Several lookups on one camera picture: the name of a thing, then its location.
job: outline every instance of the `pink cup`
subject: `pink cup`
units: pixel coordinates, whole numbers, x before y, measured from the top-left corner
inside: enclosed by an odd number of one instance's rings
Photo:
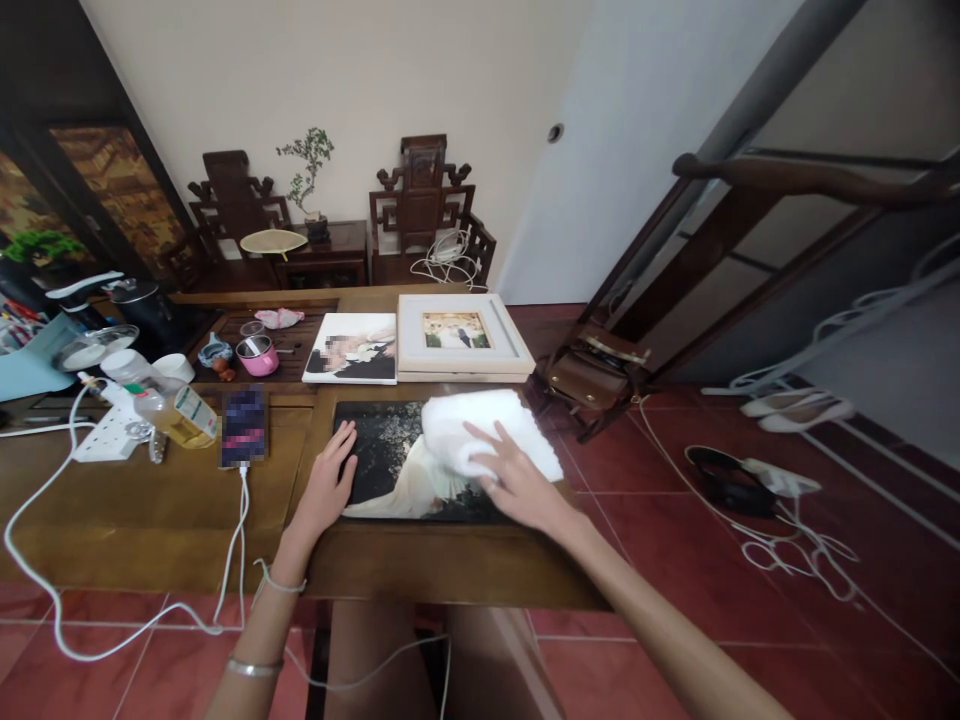
[[[237,357],[254,377],[270,375],[280,367],[277,349],[266,335],[244,338],[243,342],[237,345]]]

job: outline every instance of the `potted plant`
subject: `potted plant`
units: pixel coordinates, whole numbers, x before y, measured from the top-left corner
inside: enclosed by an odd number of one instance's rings
[[[27,230],[10,238],[3,256],[22,265],[32,265],[51,288],[83,278],[78,262],[86,253],[83,243],[56,230]]]
[[[303,140],[294,140],[293,143],[277,148],[277,155],[292,155],[301,158],[307,163],[306,175],[297,173],[290,181],[290,191],[287,199],[292,201],[304,214],[307,225],[307,239],[311,242],[328,242],[330,233],[327,232],[327,218],[317,212],[307,212],[303,207],[307,196],[313,192],[317,180],[317,173],[323,167],[323,161],[330,159],[333,143],[327,133],[320,128],[310,128]]]

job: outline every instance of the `black kettle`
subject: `black kettle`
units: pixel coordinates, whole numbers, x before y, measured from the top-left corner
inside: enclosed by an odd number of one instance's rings
[[[160,292],[160,285],[153,280],[124,278],[113,285],[110,299],[128,323],[140,328],[140,339],[150,354],[181,352],[191,323],[183,309]]]

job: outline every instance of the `bonsai tree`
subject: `bonsai tree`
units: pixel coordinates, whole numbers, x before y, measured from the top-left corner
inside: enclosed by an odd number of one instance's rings
[[[323,167],[323,161],[330,159],[330,151],[333,149],[327,133],[320,128],[310,128],[303,140],[294,140],[292,144],[277,148],[277,155],[292,155],[307,162],[306,176],[300,173],[294,175],[290,182],[290,192],[287,193],[287,199],[306,215],[310,213],[304,209],[303,203],[313,192],[317,173]]]
[[[82,255],[85,251],[82,243],[55,230],[28,230],[16,233],[2,252],[14,262],[31,263],[42,268]]]

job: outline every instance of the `white shoe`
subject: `white shoe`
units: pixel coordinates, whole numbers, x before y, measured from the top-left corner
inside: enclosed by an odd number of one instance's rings
[[[805,402],[760,420],[767,432],[803,432],[831,420],[846,420],[856,415],[853,403],[843,398],[826,397],[816,402]]]
[[[815,402],[830,397],[830,393],[820,388],[801,388],[800,390],[784,390],[783,392],[767,395],[751,400],[740,406],[740,412],[747,417],[765,417],[773,413],[789,410],[800,403]]]

